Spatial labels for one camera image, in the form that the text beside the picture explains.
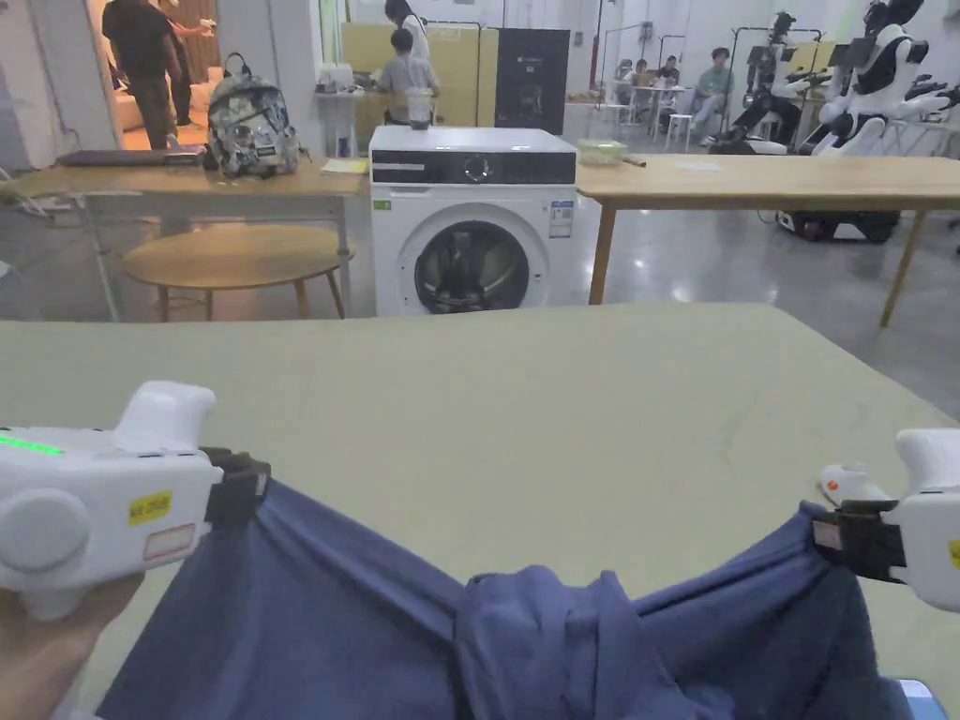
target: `washing machine drum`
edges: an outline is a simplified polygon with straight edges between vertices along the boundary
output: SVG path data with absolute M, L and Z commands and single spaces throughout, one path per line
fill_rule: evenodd
M 435 315 L 510 310 L 527 294 L 530 263 L 506 229 L 469 220 L 434 236 L 414 274 L 420 302 Z

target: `shiny concrete floor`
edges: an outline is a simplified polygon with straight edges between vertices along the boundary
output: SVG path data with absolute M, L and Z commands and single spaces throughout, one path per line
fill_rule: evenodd
M 567 139 L 615 136 L 635 151 L 656 152 L 642 128 L 613 128 L 588 115 L 568 115 Z M 619 214 L 607 283 L 607 302 L 742 301 L 782 308 L 863 362 L 960 419 L 960 233 L 946 218 L 928 222 L 924 243 L 907 279 L 893 326 L 880 331 L 880 310 L 909 222 L 884 247 L 815 245 L 764 225 L 755 212 L 623 212 Z M 572 299 L 586 303 L 599 206 L 581 200 L 572 244 Z M 353 302 L 360 316 L 373 313 L 372 241 L 367 202 L 348 209 L 353 261 Z M 149 219 L 104 227 L 114 255 L 109 264 L 128 321 L 156 320 L 154 292 L 120 277 L 117 255 L 156 237 Z M 18 275 L 0 278 L 0 317 L 22 320 L 105 321 L 107 308 L 87 236 L 70 215 L 57 226 L 12 209 L 0 209 L 0 260 Z M 336 317 L 323 278 L 307 283 L 314 317 Z M 183 294 L 175 321 L 202 320 L 204 312 Z M 292 288 L 220 293 L 218 321 L 292 319 Z

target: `hand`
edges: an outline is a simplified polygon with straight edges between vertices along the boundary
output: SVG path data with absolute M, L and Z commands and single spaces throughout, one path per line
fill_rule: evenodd
M 106 626 L 127 607 L 143 574 L 91 590 L 62 620 L 38 622 L 0 590 L 0 718 L 47 720 Z
M 88 645 L 92 652 L 97 637 L 127 607 L 142 582 L 140 573 L 100 585 L 75 611 L 53 622 L 33 620 L 15 593 L 0 590 L 0 667 L 62 641 Z

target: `black cabinet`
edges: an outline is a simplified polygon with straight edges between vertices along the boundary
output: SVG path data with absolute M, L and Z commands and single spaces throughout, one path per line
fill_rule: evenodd
M 569 30 L 500 30 L 498 128 L 540 128 L 563 134 L 569 52 Z

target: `laptop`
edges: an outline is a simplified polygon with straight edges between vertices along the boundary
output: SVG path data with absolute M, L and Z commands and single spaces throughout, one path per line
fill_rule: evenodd
M 171 167 L 202 165 L 206 147 L 184 145 L 176 150 L 78 150 L 57 158 L 65 167 Z

